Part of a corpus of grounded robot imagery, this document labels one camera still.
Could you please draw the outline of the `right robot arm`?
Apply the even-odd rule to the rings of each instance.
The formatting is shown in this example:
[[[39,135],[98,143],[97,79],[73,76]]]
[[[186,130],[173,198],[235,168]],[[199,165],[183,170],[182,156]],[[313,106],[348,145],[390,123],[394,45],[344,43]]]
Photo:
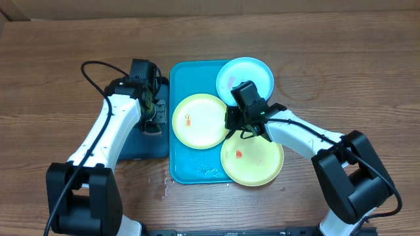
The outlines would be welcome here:
[[[402,209],[392,178],[371,142],[357,130],[330,132],[264,99],[229,106],[225,122],[230,136],[238,130],[249,138],[262,137],[312,162],[329,207],[327,216],[311,228],[313,235],[367,235],[364,223]]]

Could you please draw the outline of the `green dish sponge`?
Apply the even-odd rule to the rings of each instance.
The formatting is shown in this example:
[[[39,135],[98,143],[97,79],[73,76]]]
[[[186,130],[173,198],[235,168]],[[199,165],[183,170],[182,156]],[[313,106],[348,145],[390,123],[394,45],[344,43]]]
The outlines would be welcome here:
[[[158,124],[153,123],[152,121],[145,122],[143,126],[143,132],[147,135],[159,135],[161,134],[161,128]]]

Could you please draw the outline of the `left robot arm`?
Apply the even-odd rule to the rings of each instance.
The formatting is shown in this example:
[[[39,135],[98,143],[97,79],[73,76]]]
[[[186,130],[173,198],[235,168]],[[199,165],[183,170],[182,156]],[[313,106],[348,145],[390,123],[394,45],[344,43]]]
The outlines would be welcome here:
[[[149,99],[151,109],[134,93],[135,88],[118,84],[76,152],[48,168],[45,235],[144,234],[143,224],[123,213],[114,172],[118,161],[168,156],[169,85]]]

